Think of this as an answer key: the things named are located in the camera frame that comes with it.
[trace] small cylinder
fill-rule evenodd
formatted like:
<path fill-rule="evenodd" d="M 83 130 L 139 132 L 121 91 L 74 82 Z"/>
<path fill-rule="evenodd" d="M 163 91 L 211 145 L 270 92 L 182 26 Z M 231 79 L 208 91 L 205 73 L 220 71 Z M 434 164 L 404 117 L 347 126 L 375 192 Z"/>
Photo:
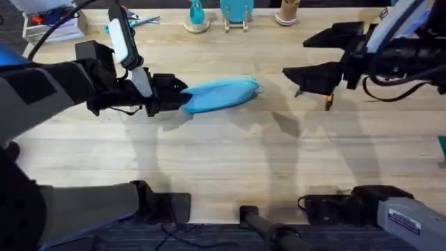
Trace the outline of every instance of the small cylinder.
<path fill-rule="evenodd" d="M 291 26 L 296 22 L 300 0 L 282 0 L 279 12 L 276 14 L 276 21 L 283 26 Z"/>

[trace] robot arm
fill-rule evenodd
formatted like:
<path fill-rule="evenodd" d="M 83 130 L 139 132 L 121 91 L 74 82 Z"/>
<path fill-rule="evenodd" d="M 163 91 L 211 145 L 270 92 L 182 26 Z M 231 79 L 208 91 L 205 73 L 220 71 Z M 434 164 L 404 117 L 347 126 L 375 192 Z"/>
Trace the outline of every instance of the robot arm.
<path fill-rule="evenodd" d="M 364 33 L 363 22 L 333 24 L 306 40 L 304 47 L 326 47 L 343 49 L 340 62 L 329 62 L 319 66 L 285 68 L 284 74 L 300 86 L 300 91 L 331 96 L 341 80 L 348 89 L 356 89 L 363 75 L 380 86 L 395 86 L 414 80 L 426 81 L 438 87 L 439 94 L 446 93 L 446 48 L 444 37 L 444 0 L 407 0 L 398 4 L 384 15 L 383 21 L 371 24 Z M 365 92 L 367 79 L 363 81 Z M 398 101 L 409 96 L 423 84 L 393 99 Z"/>
<path fill-rule="evenodd" d="M 187 85 L 173 74 L 154 74 L 143 68 L 134 32 L 117 0 L 109 9 L 114 49 L 95 41 L 76 45 L 77 60 L 51 65 L 28 63 L 0 67 L 0 146 L 63 110 L 86 102 L 96 116 L 101 109 L 145 106 L 148 116 L 176 110 L 191 98 Z M 132 79 L 117 78 L 118 63 Z"/>

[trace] black wire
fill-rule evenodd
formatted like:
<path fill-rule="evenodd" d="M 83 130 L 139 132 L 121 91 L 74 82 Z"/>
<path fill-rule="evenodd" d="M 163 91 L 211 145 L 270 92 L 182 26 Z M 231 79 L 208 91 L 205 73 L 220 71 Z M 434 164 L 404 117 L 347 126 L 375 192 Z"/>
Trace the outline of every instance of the black wire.
<path fill-rule="evenodd" d="M 408 96 L 414 94 L 414 92 L 418 91 L 418 89 L 420 89 L 420 88 L 423 87 L 424 85 L 426 85 L 426 84 L 430 84 L 430 82 L 422 82 L 422 83 L 419 83 L 419 84 L 415 85 L 414 87 L 412 87 L 411 89 L 409 89 L 407 92 L 405 92 L 405 93 L 403 93 L 403 94 L 401 94 L 400 96 L 397 96 L 397 97 L 395 97 L 395 98 L 378 98 L 378 97 L 376 97 L 375 95 L 373 95 L 373 94 L 370 93 L 369 88 L 367 87 L 367 80 L 368 80 L 368 79 L 369 79 L 369 77 L 365 77 L 365 78 L 362 80 L 362 88 L 364 89 L 364 92 L 365 92 L 368 96 L 370 96 L 370 97 L 372 97 L 372 98 L 374 98 L 374 99 L 376 99 L 376 100 L 383 101 L 383 102 L 396 102 L 396 101 L 403 100 L 404 98 L 407 98 Z"/>
<path fill-rule="evenodd" d="M 304 206 L 300 205 L 300 202 L 301 202 L 303 199 L 307 199 L 307 198 L 308 198 L 308 196 L 305 195 L 305 196 L 302 196 L 301 198 L 298 199 L 298 207 L 299 207 L 300 210 L 302 210 L 302 211 L 304 211 L 304 212 L 307 212 L 307 209 L 306 209 Z"/>
<path fill-rule="evenodd" d="M 395 33 L 401 28 L 404 22 L 417 10 L 418 7 L 420 7 L 422 3 L 423 0 L 414 1 L 413 4 L 408 8 L 408 10 L 405 13 L 403 13 L 403 15 L 397 20 L 397 22 L 395 22 L 395 25 L 389 30 L 387 35 L 384 37 L 382 43 L 380 44 L 378 50 L 375 53 L 375 56 L 372 58 L 369 67 L 369 72 L 370 72 L 369 75 L 373 83 L 380 86 L 396 86 L 400 84 L 406 84 L 417 79 L 421 79 L 423 77 L 426 77 L 427 75 L 436 73 L 441 70 L 446 70 L 446 64 L 443 64 L 430 70 L 426 70 L 422 73 L 411 75 L 410 77 L 406 77 L 403 79 L 381 81 L 377 78 L 376 71 L 377 71 L 378 61 L 383 50 L 390 44 Z"/>
<path fill-rule="evenodd" d="M 163 225 L 161 225 L 161 230 L 162 230 L 165 234 L 167 234 L 169 237 L 172 237 L 172 238 L 176 239 L 177 241 L 181 241 L 181 242 L 183 242 L 183 243 L 186 243 L 186 244 L 188 244 L 188 245 L 194 246 L 194 247 L 199 248 L 199 249 L 209 249 L 209 248 L 216 248 L 216 247 L 222 247 L 222 246 L 236 246 L 239 250 L 242 250 L 242 251 L 243 251 L 242 246 L 241 246 L 239 243 L 235 242 L 235 241 L 224 241 L 224 242 L 219 242 L 219 243 L 213 243 L 213 244 L 209 244 L 209 245 L 204 245 L 204 244 L 193 243 L 193 242 L 190 242 L 190 241 L 188 241 L 188 240 L 185 240 L 185 239 L 182 239 L 182 238 L 180 238 L 180 237 L 177 237 L 175 234 L 173 234 L 173 233 L 169 233 L 169 232 L 164 228 Z"/>
<path fill-rule="evenodd" d="M 125 110 L 123 110 L 123 109 L 119 109 L 119 108 L 116 108 L 116 107 L 109 107 L 109 108 L 110 108 L 110 109 L 113 109 L 113 110 L 115 110 L 115 111 L 118 111 L 118 112 L 123 112 L 123 113 L 127 114 L 128 116 L 133 116 L 133 115 L 135 115 L 137 112 L 139 112 L 139 111 L 142 110 L 142 105 L 140 105 L 139 108 L 138 108 L 137 110 L 133 111 L 133 112 L 125 111 Z"/>
<path fill-rule="evenodd" d="M 125 69 L 124 76 L 122 76 L 122 77 L 118 77 L 118 82 L 126 80 L 127 77 L 128 77 L 128 70 Z"/>
<path fill-rule="evenodd" d="M 38 50 L 42 47 L 43 43 L 45 43 L 45 41 L 57 28 L 59 28 L 62 24 L 65 24 L 68 20 L 75 18 L 75 14 L 79 10 L 83 9 L 85 6 L 89 5 L 90 3 L 93 3 L 94 1 L 97 0 L 87 0 L 84 3 L 79 4 L 78 7 L 76 7 L 75 9 L 64 15 L 59 21 L 57 21 L 56 24 L 51 26 L 51 28 L 49 28 L 49 30 L 42 36 L 42 38 L 36 43 L 34 48 L 31 50 L 31 52 L 28 55 L 28 60 L 32 61 L 34 59 L 34 56 L 36 55 Z"/>

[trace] blue towel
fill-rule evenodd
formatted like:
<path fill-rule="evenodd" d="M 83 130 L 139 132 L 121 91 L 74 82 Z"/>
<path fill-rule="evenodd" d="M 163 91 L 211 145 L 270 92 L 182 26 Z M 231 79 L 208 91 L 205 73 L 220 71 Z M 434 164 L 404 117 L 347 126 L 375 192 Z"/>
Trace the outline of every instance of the blue towel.
<path fill-rule="evenodd" d="M 250 101 L 258 88 L 259 85 L 253 77 L 205 82 L 183 91 L 192 94 L 192 98 L 181 108 L 188 114 L 195 114 L 241 105 Z"/>

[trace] blue figurine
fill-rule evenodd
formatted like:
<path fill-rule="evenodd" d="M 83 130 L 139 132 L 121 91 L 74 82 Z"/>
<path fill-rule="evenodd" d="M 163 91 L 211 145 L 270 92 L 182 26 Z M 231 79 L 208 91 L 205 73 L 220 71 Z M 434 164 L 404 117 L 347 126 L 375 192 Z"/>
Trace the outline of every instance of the blue figurine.
<path fill-rule="evenodd" d="M 204 10 L 200 0 L 192 0 L 190 6 L 190 23 L 202 24 L 204 21 Z"/>
<path fill-rule="evenodd" d="M 184 27 L 187 31 L 193 34 L 200 34 L 207 31 L 210 27 L 210 20 L 206 19 L 203 6 L 200 0 L 190 0 L 189 17 L 186 18 Z"/>

